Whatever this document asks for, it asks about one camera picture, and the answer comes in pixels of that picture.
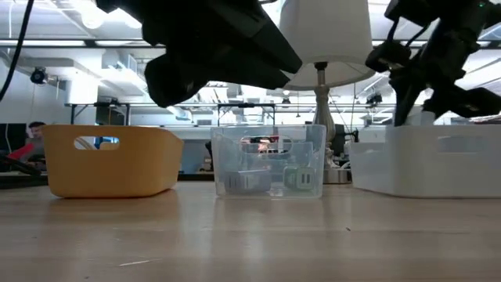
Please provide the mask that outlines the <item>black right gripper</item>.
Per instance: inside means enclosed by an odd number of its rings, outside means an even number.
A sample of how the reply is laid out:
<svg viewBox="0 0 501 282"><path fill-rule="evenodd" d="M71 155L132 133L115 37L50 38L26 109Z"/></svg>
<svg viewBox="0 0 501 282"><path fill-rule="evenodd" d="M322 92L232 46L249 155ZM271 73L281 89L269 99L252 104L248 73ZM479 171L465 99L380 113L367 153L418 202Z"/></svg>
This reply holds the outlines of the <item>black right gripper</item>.
<svg viewBox="0 0 501 282"><path fill-rule="evenodd" d="M479 50L482 32L481 15L389 15L393 22L387 37L366 58L365 65L377 73L388 71L396 92L394 126L405 124L418 97L417 87L448 87L465 74L463 65ZM406 19L425 32L435 20L438 23L431 36L416 54L410 45L419 37L415 34L405 44L395 40L396 27ZM465 90L458 86L435 89L423 104L423 111L436 118L446 112L475 118L501 112L501 96L485 88Z"/></svg>

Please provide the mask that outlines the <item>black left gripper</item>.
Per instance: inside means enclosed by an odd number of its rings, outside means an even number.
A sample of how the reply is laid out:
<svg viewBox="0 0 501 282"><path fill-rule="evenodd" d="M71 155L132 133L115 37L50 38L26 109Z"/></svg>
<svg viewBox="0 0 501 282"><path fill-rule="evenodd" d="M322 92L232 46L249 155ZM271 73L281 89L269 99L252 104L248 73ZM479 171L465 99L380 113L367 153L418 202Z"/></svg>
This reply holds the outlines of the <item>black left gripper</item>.
<svg viewBox="0 0 501 282"><path fill-rule="evenodd" d="M96 0L96 6L105 13L121 9L139 21L150 45L223 43L277 67L237 51L206 62L164 54L145 69L148 93L159 107L192 98L210 81L282 88L289 81L282 71L295 74L302 65L258 0Z"/></svg>

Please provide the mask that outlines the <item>white plastic bin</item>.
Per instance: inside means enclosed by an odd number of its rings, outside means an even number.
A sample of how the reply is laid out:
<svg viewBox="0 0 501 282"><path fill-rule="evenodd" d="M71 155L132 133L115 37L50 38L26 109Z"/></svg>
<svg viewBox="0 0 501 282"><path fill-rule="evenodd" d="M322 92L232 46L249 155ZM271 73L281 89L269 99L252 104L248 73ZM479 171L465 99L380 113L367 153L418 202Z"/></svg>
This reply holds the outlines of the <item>white plastic bin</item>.
<svg viewBox="0 0 501 282"><path fill-rule="evenodd" d="M411 198L501 198L501 125L388 128L350 146L353 185Z"/></svg>

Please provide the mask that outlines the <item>clear plastic bin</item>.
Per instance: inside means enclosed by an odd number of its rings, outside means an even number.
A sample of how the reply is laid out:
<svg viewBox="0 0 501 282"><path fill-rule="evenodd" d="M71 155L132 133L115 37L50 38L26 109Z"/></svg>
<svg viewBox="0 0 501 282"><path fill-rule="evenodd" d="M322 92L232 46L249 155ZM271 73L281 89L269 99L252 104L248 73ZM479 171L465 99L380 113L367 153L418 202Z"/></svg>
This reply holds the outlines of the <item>clear plastic bin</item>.
<svg viewBox="0 0 501 282"><path fill-rule="evenodd" d="M211 151L216 194L219 197L319 198L323 194L326 127L323 125L227 126L211 130ZM315 170L312 190L289 190L283 185L285 167ZM229 194L227 172L269 170L271 190Z"/></svg>

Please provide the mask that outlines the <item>orange plastic bin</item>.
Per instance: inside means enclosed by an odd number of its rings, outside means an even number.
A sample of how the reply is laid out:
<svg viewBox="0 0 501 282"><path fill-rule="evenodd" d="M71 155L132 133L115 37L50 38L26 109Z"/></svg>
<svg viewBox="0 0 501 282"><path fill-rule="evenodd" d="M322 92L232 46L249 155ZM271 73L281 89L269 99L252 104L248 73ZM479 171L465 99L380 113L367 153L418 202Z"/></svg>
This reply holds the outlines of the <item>orange plastic bin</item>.
<svg viewBox="0 0 501 282"><path fill-rule="evenodd" d="M49 189L62 198L150 197L175 186L184 142L161 128L46 125Z"/></svg>

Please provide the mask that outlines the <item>white background cylinder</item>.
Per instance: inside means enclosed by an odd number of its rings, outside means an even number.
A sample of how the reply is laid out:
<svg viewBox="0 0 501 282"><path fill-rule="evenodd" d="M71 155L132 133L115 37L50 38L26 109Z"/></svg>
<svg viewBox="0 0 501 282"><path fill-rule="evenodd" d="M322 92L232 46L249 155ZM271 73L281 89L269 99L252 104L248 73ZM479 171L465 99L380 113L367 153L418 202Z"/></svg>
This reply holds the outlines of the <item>white background cylinder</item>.
<svg viewBox="0 0 501 282"><path fill-rule="evenodd" d="M435 114L425 111L422 107L414 107L406 119L405 124L411 126L433 125Z"/></svg>

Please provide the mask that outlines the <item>black background table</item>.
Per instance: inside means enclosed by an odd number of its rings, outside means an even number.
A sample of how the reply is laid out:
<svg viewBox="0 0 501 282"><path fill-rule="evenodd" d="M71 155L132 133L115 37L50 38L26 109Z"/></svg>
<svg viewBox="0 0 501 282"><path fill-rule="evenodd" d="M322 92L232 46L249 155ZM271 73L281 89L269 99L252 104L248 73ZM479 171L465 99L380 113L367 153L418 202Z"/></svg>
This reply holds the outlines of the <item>black background table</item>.
<svg viewBox="0 0 501 282"><path fill-rule="evenodd" d="M218 103L217 126L221 125L275 125L274 103Z"/></svg>
<svg viewBox="0 0 501 282"><path fill-rule="evenodd" d="M129 103L119 103L126 108L124 111L125 124L131 124L131 105ZM66 103L66 107L71 109L71 125L97 125L96 124L96 102L95 103Z"/></svg>

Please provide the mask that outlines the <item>white shade table lamp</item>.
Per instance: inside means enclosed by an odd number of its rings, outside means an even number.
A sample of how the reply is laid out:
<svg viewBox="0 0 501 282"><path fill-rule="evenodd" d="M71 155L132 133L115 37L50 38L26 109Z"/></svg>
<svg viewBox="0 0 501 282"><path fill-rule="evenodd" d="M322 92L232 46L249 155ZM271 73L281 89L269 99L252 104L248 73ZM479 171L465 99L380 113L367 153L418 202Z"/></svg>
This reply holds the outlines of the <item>white shade table lamp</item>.
<svg viewBox="0 0 501 282"><path fill-rule="evenodd" d="M365 65L373 50L368 0L285 0L279 29L302 60L285 90L313 91L313 122L326 127L324 184L341 182L330 144L336 129L329 107L332 88L374 76Z"/></svg>

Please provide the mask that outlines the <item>grey equipment box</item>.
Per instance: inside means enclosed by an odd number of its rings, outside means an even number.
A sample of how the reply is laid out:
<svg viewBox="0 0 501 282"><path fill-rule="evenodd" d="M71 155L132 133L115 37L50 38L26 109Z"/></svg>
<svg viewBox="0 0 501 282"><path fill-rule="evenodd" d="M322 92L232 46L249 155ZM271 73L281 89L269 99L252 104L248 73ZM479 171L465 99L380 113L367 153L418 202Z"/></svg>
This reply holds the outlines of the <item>grey equipment box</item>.
<svg viewBox="0 0 501 282"><path fill-rule="evenodd" d="M125 107L119 105L119 100L112 96L99 96L96 102L97 125L124 125Z"/></svg>

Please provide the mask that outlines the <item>black ceiling spotlight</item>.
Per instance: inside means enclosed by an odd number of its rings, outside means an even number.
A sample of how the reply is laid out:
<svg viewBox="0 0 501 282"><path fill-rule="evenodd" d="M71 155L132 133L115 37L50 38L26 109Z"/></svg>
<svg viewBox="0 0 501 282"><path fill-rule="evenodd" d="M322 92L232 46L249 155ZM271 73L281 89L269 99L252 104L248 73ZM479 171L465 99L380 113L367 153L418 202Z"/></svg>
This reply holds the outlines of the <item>black ceiling spotlight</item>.
<svg viewBox="0 0 501 282"><path fill-rule="evenodd" d="M48 75L44 67L36 67L31 74L30 80L36 85L44 85L47 83Z"/></svg>

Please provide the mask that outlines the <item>person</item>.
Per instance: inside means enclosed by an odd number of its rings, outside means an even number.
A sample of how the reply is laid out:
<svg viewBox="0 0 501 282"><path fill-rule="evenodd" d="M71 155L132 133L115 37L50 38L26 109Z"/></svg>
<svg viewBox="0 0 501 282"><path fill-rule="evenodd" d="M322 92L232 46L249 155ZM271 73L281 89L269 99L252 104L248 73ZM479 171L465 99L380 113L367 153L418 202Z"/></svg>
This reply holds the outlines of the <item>person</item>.
<svg viewBox="0 0 501 282"><path fill-rule="evenodd" d="M41 161L45 159L44 137L42 134L42 128L44 126L45 122L42 121L33 121L28 125L31 137L27 139L25 145L33 143L34 150L20 161L34 165L36 163L41 163Z"/></svg>

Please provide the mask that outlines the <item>red object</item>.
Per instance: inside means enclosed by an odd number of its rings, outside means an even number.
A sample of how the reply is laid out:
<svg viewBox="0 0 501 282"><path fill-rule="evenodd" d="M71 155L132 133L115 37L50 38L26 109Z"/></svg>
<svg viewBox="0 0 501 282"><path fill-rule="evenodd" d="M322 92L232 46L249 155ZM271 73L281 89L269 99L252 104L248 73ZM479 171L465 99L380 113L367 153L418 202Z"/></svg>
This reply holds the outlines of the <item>red object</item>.
<svg viewBox="0 0 501 282"><path fill-rule="evenodd" d="M24 157L28 156L33 150L34 150L34 144L28 143L27 145L22 146L18 150L15 150L12 153L8 154L7 157L9 159L20 161Z"/></svg>

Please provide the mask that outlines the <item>black computer monitor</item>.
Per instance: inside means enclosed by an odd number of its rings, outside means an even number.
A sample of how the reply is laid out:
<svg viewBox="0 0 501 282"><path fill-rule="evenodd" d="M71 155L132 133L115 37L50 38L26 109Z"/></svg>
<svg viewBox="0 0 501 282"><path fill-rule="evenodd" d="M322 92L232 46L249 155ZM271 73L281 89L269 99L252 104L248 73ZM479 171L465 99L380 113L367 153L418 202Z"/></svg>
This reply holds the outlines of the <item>black computer monitor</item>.
<svg viewBox="0 0 501 282"><path fill-rule="evenodd" d="M27 125L23 123L0 123L0 151L18 150L26 143Z"/></svg>

